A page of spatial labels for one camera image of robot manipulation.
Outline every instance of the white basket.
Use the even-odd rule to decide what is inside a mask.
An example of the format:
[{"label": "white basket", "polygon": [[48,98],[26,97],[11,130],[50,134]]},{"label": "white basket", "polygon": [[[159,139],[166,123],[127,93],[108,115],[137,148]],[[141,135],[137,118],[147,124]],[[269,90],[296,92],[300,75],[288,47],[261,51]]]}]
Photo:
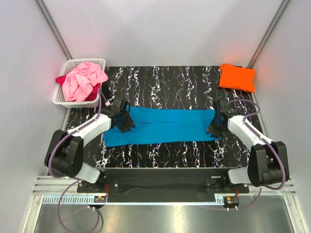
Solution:
[{"label": "white basket", "polygon": [[[81,59],[71,59],[66,61],[64,64],[62,71],[60,72],[59,76],[63,76],[67,74],[69,71],[72,71],[73,68],[77,67],[83,62],[92,62],[95,64],[99,64],[102,68],[102,70],[105,69],[106,60],[103,58],[81,58]],[[65,106],[66,108],[95,108],[98,106],[99,103],[99,94],[97,94],[97,97],[93,101],[83,101],[83,102],[71,102],[71,101],[65,101],[63,89],[58,84],[57,88],[53,95],[53,103],[55,104],[61,104]]]}]

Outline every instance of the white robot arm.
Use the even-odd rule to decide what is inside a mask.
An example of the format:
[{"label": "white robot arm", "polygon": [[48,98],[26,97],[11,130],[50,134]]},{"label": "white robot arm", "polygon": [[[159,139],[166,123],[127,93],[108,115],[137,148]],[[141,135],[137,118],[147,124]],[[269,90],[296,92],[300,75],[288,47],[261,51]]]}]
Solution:
[{"label": "white robot arm", "polygon": [[214,137],[231,131],[250,151],[248,167],[228,171],[230,182],[251,183],[260,187],[282,182],[284,172],[287,181],[289,169],[285,144],[264,136],[239,111],[231,109],[227,100],[214,101],[213,105],[215,117],[207,131]]},{"label": "white robot arm", "polygon": [[[127,106],[127,101],[115,98],[111,105],[102,109],[100,114],[82,125],[67,132],[55,131],[44,161],[45,166],[49,167],[49,160],[52,157],[51,168],[53,171],[87,181],[95,186],[102,186],[104,174],[83,162],[84,147],[96,136],[115,126],[121,132],[126,132],[134,127],[135,124],[127,111]],[[66,140],[60,144],[65,136],[67,136]]]}]

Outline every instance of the metal floor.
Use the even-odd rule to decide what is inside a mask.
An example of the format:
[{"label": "metal floor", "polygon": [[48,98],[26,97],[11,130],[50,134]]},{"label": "metal floor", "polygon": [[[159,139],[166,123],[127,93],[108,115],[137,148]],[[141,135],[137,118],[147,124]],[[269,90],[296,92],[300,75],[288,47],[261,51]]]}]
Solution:
[{"label": "metal floor", "polygon": [[[250,197],[241,197],[247,205]],[[65,219],[82,205],[62,205]],[[218,211],[204,206],[139,206],[107,205],[100,209],[104,226],[101,233],[293,233],[293,227],[283,197],[260,197],[256,206],[247,210]],[[97,220],[95,213],[84,210],[65,221],[75,232],[90,230]],[[43,204],[35,233],[62,233],[57,219],[57,205]]]}]

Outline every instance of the marble pattern surface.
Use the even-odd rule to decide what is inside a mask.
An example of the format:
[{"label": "marble pattern surface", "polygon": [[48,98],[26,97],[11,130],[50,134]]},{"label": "marble pattern surface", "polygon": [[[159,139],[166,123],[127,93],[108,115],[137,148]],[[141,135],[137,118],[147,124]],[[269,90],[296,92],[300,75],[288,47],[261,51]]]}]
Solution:
[{"label": "marble pattern surface", "polygon": [[[219,88],[219,66],[107,67],[103,93],[127,99],[131,106],[163,109],[213,109],[217,98],[247,99],[251,94]],[[255,112],[250,103],[235,102],[245,114]],[[97,109],[71,109],[67,129],[90,119]],[[252,124],[261,131],[257,116]],[[240,167],[249,152],[230,132],[222,140],[126,145],[107,148],[103,134],[85,147],[84,161],[95,167]]]}]

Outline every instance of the blue towel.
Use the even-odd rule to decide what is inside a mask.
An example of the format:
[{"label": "blue towel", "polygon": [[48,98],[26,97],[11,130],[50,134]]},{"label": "blue towel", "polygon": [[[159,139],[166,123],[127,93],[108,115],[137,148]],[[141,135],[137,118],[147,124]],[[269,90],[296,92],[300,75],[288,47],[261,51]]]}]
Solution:
[{"label": "blue towel", "polygon": [[149,109],[131,107],[135,123],[131,131],[121,133],[117,127],[104,133],[107,147],[127,144],[212,141],[206,132],[215,115],[214,110]]}]

